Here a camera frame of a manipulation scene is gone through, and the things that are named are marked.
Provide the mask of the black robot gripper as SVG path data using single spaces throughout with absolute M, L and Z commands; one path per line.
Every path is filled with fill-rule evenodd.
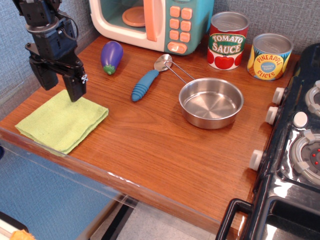
M 61 75 L 71 102 L 79 100 L 87 92 L 87 75 L 75 53 L 78 44 L 72 21 L 54 19 L 43 26 L 25 27 L 34 40 L 25 48 L 40 85 L 48 91 L 58 84 L 57 75 Z

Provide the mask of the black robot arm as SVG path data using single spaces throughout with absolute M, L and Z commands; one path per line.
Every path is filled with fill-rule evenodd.
M 70 100 L 76 102 L 86 93 L 88 80 L 83 62 L 75 53 L 79 35 L 76 23 L 59 9 L 59 0 L 16 0 L 14 4 L 34 40 L 25 49 L 40 85 L 48 91 L 58 84 L 61 75 Z

